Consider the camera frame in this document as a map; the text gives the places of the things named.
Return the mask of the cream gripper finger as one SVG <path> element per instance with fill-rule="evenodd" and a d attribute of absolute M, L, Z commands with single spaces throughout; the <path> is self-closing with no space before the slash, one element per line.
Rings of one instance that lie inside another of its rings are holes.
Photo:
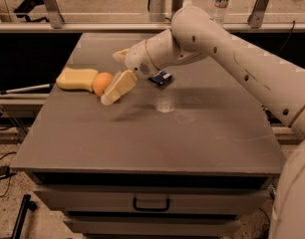
<path fill-rule="evenodd" d="M 123 49 L 120 51 L 116 51 L 113 53 L 113 58 L 119 63 L 124 63 L 128 52 L 129 52 L 129 49 Z"/>
<path fill-rule="evenodd" d="M 118 71 L 101 96 L 101 103 L 104 106 L 110 106 L 132 90 L 137 85 L 138 79 L 132 70 Z"/>

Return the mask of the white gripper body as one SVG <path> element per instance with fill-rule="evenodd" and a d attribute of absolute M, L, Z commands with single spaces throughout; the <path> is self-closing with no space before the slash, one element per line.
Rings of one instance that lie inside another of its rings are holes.
<path fill-rule="evenodd" d="M 139 79 L 146 80 L 158 73 L 147 51 L 147 42 L 141 41 L 130 47 L 125 57 L 125 65 Z"/>

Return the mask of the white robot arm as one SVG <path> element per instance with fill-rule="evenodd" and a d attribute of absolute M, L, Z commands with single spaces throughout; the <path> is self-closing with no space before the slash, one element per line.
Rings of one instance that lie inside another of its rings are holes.
<path fill-rule="evenodd" d="M 109 106 L 137 81 L 206 57 L 301 139 L 279 177 L 268 239 L 305 239 L 305 69 L 230 34 L 202 9 L 185 6 L 168 29 L 114 53 L 126 69 L 115 74 L 101 102 Z"/>

